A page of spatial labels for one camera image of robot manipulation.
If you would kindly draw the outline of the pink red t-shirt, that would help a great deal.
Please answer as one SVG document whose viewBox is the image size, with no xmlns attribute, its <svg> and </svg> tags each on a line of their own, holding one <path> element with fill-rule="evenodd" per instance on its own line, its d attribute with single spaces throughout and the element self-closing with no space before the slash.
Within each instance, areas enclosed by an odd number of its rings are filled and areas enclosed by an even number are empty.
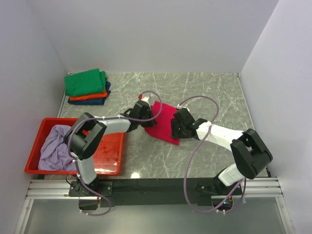
<svg viewBox="0 0 312 234">
<path fill-rule="evenodd" d="M 156 118 L 156 125 L 144 128 L 145 132 L 151 137 L 173 145 L 179 145 L 179 139 L 173 139 L 171 137 L 171 119 L 174 117 L 173 114 L 175 111 L 175 107 L 163 103 L 161 113 Z"/>
</svg>

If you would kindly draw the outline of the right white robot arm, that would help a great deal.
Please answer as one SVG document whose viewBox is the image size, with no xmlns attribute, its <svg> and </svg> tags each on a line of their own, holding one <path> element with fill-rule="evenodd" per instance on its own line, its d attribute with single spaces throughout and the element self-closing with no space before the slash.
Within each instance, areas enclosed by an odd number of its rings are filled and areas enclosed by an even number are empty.
<svg viewBox="0 0 312 234">
<path fill-rule="evenodd" d="M 203 142 L 207 141 L 230 151 L 234 163 L 221 170 L 211 185 L 201 192 L 216 192 L 224 195 L 244 179 L 254 179 L 273 160 L 273 156 L 256 130 L 233 130 L 218 126 L 203 118 L 194 119 L 187 108 L 174 112 L 171 119 L 171 136 L 174 139 L 195 139 L 197 146 L 192 150 L 190 160 Z"/>
</svg>

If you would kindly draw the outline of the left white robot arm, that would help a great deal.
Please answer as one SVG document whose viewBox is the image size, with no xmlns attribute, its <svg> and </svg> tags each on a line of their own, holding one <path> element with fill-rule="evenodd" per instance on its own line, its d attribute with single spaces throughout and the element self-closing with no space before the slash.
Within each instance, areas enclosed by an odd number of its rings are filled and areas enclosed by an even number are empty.
<svg viewBox="0 0 312 234">
<path fill-rule="evenodd" d="M 64 137 L 69 156 L 77 169 L 80 190 L 87 196 L 99 193 L 98 176 L 93 155 L 103 136 L 128 133 L 142 127 L 156 125 L 149 99 L 138 100 L 133 108 L 115 117 L 95 117 L 84 113 Z"/>
</svg>

